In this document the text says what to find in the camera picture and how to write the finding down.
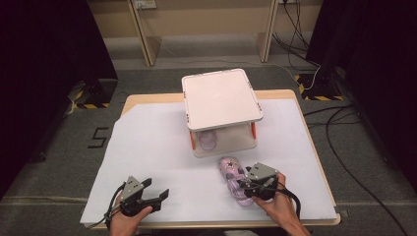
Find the shoe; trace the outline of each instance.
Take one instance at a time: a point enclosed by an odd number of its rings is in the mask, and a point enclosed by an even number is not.
[[[215,130],[200,131],[197,133],[197,137],[203,150],[213,150],[215,148],[217,140]]]
[[[245,179],[246,176],[245,170],[237,159],[230,156],[222,157],[218,163],[218,168],[223,178],[227,181],[227,188],[237,203],[243,207],[252,205],[254,201],[245,195],[244,190],[240,188],[238,183],[239,180]]]

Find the wall outlet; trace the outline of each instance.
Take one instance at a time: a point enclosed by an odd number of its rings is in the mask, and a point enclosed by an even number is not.
[[[295,3],[299,3],[300,0],[287,0],[287,4],[295,4]],[[278,0],[279,4],[284,4],[283,0]]]
[[[136,9],[156,9],[155,0],[133,0]]]

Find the hand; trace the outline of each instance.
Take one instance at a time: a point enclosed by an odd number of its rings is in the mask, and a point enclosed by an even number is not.
[[[284,189],[285,175],[278,173],[276,177],[279,182],[276,188]],[[293,203],[288,196],[276,192],[271,202],[266,202],[257,197],[252,197],[252,199],[276,224],[285,229],[290,235],[310,235],[310,232],[298,219]]]
[[[120,204],[120,196],[116,199],[116,206]],[[120,210],[120,207],[113,210],[112,213]],[[122,212],[113,215],[110,222],[110,236],[132,236],[138,234],[138,225],[148,214],[152,212],[152,206],[142,209],[137,215],[129,217]]]

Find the white paper sheet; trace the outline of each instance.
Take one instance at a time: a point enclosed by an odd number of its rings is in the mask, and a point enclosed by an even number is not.
[[[258,146],[228,154],[193,156],[184,103],[140,104],[116,122],[81,223],[102,219],[115,190],[129,175],[152,178],[144,199],[165,189],[161,211],[144,222],[269,220],[257,205],[239,206],[217,164],[222,156],[243,167],[260,162],[287,176],[287,188],[302,203],[301,219],[336,219],[326,181],[294,99],[260,100]]]

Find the black curtain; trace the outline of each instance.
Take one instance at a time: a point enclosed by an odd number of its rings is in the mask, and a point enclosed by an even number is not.
[[[344,14],[355,1],[365,8],[354,9],[356,16]],[[338,33],[346,27],[342,22],[355,23],[349,26],[354,31]],[[330,64],[346,70],[345,84],[382,155],[417,191],[416,23],[415,0],[325,0],[307,57],[319,64],[337,58]],[[332,50],[335,41],[344,44]]]
[[[0,197],[59,124],[78,82],[117,79],[87,1],[0,1]]]

